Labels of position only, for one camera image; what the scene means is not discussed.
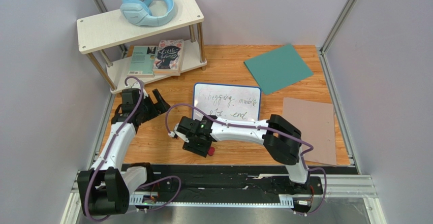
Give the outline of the red whiteboard eraser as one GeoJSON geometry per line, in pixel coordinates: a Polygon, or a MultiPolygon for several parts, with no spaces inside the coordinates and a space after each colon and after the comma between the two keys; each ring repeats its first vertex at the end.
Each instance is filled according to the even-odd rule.
{"type": "Polygon", "coordinates": [[[207,154],[208,154],[209,156],[213,156],[213,155],[214,155],[214,152],[215,152],[215,148],[211,146],[211,147],[209,148],[209,150],[207,151],[207,154]]]}

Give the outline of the blue framed whiteboard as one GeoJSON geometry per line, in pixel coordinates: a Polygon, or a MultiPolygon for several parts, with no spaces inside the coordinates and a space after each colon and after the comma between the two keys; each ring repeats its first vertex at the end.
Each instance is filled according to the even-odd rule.
{"type": "Polygon", "coordinates": [[[193,105],[207,115],[229,120],[257,121],[262,90],[256,86],[196,83],[193,105]]]}

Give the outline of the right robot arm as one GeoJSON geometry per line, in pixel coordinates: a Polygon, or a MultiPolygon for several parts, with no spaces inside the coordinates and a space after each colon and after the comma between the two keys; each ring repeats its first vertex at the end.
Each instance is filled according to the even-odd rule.
{"type": "Polygon", "coordinates": [[[213,142],[256,143],[286,167],[294,185],[306,187],[310,179],[301,156],[301,132],[279,115],[272,114],[268,120],[259,121],[236,121],[209,115],[198,120],[184,116],[170,136],[181,138],[184,150],[202,157],[213,155],[213,142]]]}

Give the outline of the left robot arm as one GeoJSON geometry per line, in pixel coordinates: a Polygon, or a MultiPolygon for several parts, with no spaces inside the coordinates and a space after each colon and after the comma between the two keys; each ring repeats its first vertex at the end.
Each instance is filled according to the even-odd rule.
{"type": "Polygon", "coordinates": [[[111,215],[125,214],[130,195],[148,178],[153,178],[149,163],[132,164],[121,173],[127,149],[135,138],[139,126],[167,112],[170,105],[157,89],[152,91],[156,102],[138,88],[125,89],[121,104],[111,119],[109,138],[98,159],[89,170],[78,174],[77,184],[83,214],[100,221],[111,215]]]}

